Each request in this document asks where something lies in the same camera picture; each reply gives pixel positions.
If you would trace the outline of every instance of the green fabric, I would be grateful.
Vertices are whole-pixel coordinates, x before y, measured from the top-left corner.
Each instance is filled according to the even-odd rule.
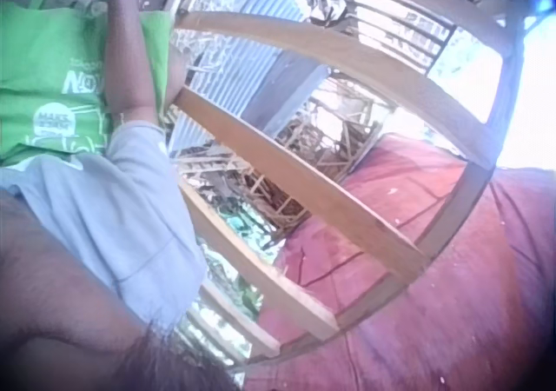
[[[38,153],[102,154],[112,130],[104,99],[107,17],[0,3],[0,166]],[[171,19],[142,14],[160,110]]]

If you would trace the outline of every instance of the corrugated metal sheet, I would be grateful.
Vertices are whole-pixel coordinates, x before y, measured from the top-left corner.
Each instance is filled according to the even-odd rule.
[[[293,21],[303,18],[303,12],[295,0],[244,0],[241,8],[236,10]],[[281,50],[236,37],[227,37],[223,50],[226,55],[219,54],[218,71],[197,72],[190,87],[234,116],[240,116]],[[210,58],[203,58],[199,68],[209,69],[214,64]],[[185,115],[180,115],[170,139],[169,151],[201,146],[209,138],[210,135],[202,127]]]

